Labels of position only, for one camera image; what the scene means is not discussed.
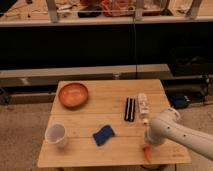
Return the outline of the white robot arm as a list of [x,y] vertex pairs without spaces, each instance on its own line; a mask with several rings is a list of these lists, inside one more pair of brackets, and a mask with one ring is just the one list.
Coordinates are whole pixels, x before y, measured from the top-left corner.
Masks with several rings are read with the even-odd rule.
[[150,119],[145,141],[159,146],[169,139],[213,161],[213,135],[183,126],[180,119],[174,108],[163,110]]

